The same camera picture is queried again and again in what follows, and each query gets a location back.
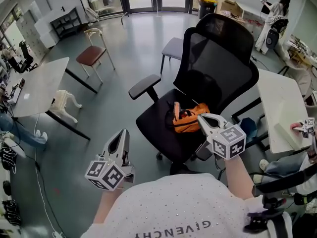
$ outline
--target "chair wheel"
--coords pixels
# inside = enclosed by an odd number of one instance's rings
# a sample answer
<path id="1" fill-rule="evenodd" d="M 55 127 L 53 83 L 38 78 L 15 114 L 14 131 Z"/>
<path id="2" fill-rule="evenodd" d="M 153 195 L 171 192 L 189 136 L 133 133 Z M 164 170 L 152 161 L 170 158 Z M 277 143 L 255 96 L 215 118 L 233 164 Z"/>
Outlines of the chair wheel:
<path id="1" fill-rule="evenodd" d="M 157 159 L 160 160 L 160 161 L 163 159 L 162 153 L 158 153 L 157 154 Z"/>
<path id="2" fill-rule="evenodd" d="M 194 161 L 197 159 L 197 155 L 196 154 L 193 154 L 192 156 L 190 156 L 190 160 L 191 161 Z"/>

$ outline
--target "white cable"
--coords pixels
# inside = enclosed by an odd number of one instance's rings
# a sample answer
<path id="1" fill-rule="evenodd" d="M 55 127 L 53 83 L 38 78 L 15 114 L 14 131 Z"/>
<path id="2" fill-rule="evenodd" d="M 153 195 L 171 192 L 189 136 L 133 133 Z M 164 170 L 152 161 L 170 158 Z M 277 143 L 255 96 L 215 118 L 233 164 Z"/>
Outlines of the white cable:
<path id="1" fill-rule="evenodd" d="M 38 116 L 38 118 L 37 118 L 37 120 L 36 120 L 36 123 L 35 123 L 35 125 L 34 125 L 34 134 L 35 134 L 35 128 L 36 128 L 36 125 L 38 124 L 40 115 L 41 115 L 41 114 L 39 114 L 39 116 Z M 36 167 L 35 167 L 35 173 L 36 173 L 36 177 L 37 177 L 37 179 L 38 179 L 38 185 L 39 185 L 39 188 L 40 188 L 40 194 L 41 194 L 41 198 L 42 198 L 42 201 L 43 201 L 43 204 L 44 204 L 44 211 L 45 211 L 45 214 L 46 214 L 46 216 L 47 216 L 47 218 L 48 218 L 48 220 L 49 220 L 49 222 L 50 222 L 50 225 L 51 225 L 52 229 L 54 230 L 54 232 L 52 233 L 52 236 L 53 236 L 54 238 L 62 238 L 62 237 L 63 237 L 63 236 L 62 236 L 62 233 L 59 234 L 59 233 L 55 230 L 55 228 L 53 227 L 53 224 L 52 224 L 52 222 L 51 222 L 51 220 L 50 220 L 50 218 L 49 218 L 49 215 L 48 215 L 48 213 L 47 213 L 47 211 L 46 211 L 46 205 L 45 205 L 45 201 L 44 201 L 44 197 L 43 197 L 43 194 L 42 194 L 42 189 L 41 189 L 41 185 L 40 185 L 40 181 L 39 181 L 38 169 L 37 169 Z"/>

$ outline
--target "trash bin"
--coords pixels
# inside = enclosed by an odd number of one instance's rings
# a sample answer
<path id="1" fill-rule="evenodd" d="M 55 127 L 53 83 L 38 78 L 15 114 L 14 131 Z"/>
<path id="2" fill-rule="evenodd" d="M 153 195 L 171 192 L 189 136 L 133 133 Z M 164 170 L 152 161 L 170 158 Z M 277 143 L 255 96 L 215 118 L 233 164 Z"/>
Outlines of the trash bin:
<path id="1" fill-rule="evenodd" d="M 217 2 L 215 0 L 198 0 L 199 1 L 199 19 L 208 13 L 213 13 Z"/>

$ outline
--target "floor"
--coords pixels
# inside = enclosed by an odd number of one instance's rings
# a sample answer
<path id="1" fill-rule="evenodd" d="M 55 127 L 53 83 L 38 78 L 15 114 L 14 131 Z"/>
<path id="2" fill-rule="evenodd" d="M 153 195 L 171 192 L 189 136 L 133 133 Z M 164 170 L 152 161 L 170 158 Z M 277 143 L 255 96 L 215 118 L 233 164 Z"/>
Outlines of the floor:
<path id="1" fill-rule="evenodd" d="M 92 223 L 102 192 L 93 187 L 84 178 L 84 174 L 90 161 L 102 151 L 105 142 L 115 132 L 122 128 L 130 132 L 129 160 L 136 167 L 136 184 L 153 181 L 169 174 L 170 161 L 166 158 L 162 161 L 156 160 L 157 150 L 145 139 L 135 124 L 136 118 L 152 104 L 152 101 L 147 95 L 133 101 L 128 95 L 128 90 L 147 75 L 159 74 L 163 47 L 172 37 L 182 38 L 185 30 L 195 26 L 197 22 L 197 16 L 184 13 L 133 14 L 124 18 L 123 26 L 120 18 L 101 21 L 94 27 L 100 27 L 104 31 L 116 70 L 112 69 L 109 59 L 104 55 L 98 68 L 101 78 L 104 79 L 103 85 L 99 86 L 95 74 L 87 79 L 89 84 L 99 89 L 96 95 L 69 75 L 64 75 L 59 89 L 73 93 L 78 103 L 83 105 L 83 109 L 79 110 L 69 104 L 66 110 L 78 119 L 77 128 L 91 137 L 91 141 L 70 132 L 46 114 L 40 115 L 36 128 L 45 131 L 49 136 L 45 151 L 37 152 L 37 160 L 44 177 L 48 199 L 67 237 L 80 237 Z M 93 42 L 102 45 L 96 36 L 93 36 Z M 46 59 L 51 61 L 70 57 L 68 68 L 85 79 L 86 74 L 75 58 L 87 46 L 84 34 L 80 33 L 59 42 Z M 273 52 L 266 56 L 254 52 L 254 55 L 273 72 L 278 72 L 283 67 Z M 165 60 L 162 80 L 155 86 L 158 96 L 173 88 L 172 83 L 179 65 L 178 60 Z M 258 96 L 256 87 L 253 87 L 231 103 L 222 115 L 230 119 L 231 114 Z M 262 113 L 259 105 L 245 114 L 245 117 L 256 119 Z M 32 116 L 20 121 L 33 131 L 37 118 L 38 116 Z M 33 148 L 24 143 L 21 145 L 26 154 L 35 156 Z M 250 172 L 259 171 L 258 163 L 263 157 L 271 161 L 280 158 L 280 155 L 273 156 L 269 152 L 264 154 L 257 146 L 242 154 Z M 196 160 L 189 162 L 188 166 L 193 170 L 217 176 L 218 171 L 213 162 L 213 158 L 205 162 Z M 20 206 L 24 237 L 50 237 L 52 229 L 45 217 L 35 166 L 31 159 L 17 159 L 17 172 L 12 176 L 12 191 Z M 47 211 L 54 227 L 60 231 L 48 207 Z"/>

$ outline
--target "white shoe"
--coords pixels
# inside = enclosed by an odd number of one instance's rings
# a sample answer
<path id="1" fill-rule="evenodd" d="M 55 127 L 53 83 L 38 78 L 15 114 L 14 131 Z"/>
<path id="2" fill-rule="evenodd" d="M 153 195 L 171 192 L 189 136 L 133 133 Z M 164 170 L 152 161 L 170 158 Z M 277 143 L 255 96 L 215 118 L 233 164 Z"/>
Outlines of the white shoe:
<path id="1" fill-rule="evenodd" d="M 269 162 L 267 160 L 261 160 L 259 163 L 259 167 L 262 171 L 265 171 Z"/>
<path id="2" fill-rule="evenodd" d="M 46 132 L 43 132 L 42 136 L 45 139 L 45 142 L 48 141 L 48 135 L 46 134 Z"/>
<path id="3" fill-rule="evenodd" d="M 39 129 L 36 130 L 35 135 L 36 135 L 37 137 L 40 137 L 40 136 L 41 136 L 41 132 L 40 132 Z"/>
<path id="4" fill-rule="evenodd" d="M 253 182 L 254 182 L 254 184 L 259 184 L 259 183 L 262 182 L 262 180 L 263 180 L 263 176 L 261 176 L 261 175 L 254 175 L 254 176 L 253 176 Z"/>

